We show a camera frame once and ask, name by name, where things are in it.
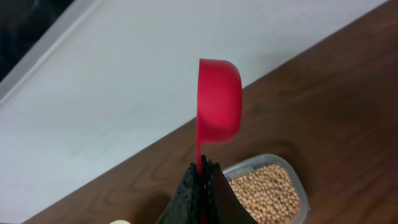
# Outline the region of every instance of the wood grain surface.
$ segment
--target wood grain surface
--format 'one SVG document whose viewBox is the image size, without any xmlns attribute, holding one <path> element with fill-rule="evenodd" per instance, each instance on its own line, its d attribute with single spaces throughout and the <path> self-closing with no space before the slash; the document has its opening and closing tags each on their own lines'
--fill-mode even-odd
<svg viewBox="0 0 398 224">
<path fill-rule="evenodd" d="M 308 195 L 307 223 L 398 223 L 398 1 L 243 94 L 239 134 L 204 154 L 223 168 L 264 153 L 287 159 Z M 194 151 L 192 120 L 25 223 L 153 223 Z"/>
</svg>

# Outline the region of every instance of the beige object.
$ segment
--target beige object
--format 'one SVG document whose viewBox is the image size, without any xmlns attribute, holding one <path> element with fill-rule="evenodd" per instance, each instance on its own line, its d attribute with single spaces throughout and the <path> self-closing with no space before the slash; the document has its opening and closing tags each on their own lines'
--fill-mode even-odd
<svg viewBox="0 0 398 224">
<path fill-rule="evenodd" d="M 261 167 L 229 184 L 258 223 L 290 223 L 297 216 L 299 197 L 288 173 L 277 164 Z"/>
<path fill-rule="evenodd" d="M 130 224 L 130 223 L 124 220 L 116 220 L 111 222 L 110 224 Z"/>
</svg>

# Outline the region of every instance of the white surface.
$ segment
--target white surface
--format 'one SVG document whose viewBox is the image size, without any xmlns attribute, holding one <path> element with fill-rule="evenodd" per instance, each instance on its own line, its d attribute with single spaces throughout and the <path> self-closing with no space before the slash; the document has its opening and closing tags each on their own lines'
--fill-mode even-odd
<svg viewBox="0 0 398 224">
<path fill-rule="evenodd" d="M 0 222 L 192 119 L 199 58 L 248 85 L 383 1 L 105 1 L 0 108 Z"/>
</svg>

